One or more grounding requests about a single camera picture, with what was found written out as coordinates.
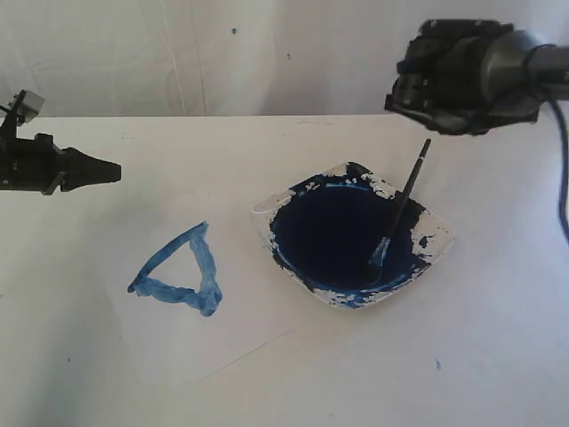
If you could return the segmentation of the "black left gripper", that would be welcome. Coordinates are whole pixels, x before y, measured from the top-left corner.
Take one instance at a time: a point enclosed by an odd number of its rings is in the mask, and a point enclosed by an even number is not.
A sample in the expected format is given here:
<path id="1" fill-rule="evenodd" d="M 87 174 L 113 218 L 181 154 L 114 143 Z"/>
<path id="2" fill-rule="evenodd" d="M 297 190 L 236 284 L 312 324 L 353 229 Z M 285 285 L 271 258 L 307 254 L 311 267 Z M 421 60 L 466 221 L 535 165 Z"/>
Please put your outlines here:
<path id="1" fill-rule="evenodd" d="M 120 180 L 121 165 L 90 157 L 74 148 L 61 150 L 49 134 L 38 133 L 31 140 L 17 137 L 1 140 L 1 190 L 49 196 L 58 185 L 61 192 L 70 192 Z"/>

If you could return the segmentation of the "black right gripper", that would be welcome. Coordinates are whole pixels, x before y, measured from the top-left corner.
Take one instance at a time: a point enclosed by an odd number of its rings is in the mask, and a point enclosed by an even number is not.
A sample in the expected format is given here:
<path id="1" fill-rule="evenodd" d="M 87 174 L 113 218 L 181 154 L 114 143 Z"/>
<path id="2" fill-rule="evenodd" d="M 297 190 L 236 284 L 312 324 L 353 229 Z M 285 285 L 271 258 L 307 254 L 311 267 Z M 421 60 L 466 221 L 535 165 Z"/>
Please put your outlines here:
<path id="1" fill-rule="evenodd" d="M 426 20 L 397 63 L 385 110 L 443 135 L 481 135 L 516 120 L 492 112 L 482 93 L 482 61 L 514 30 L 496 20 Z"/>

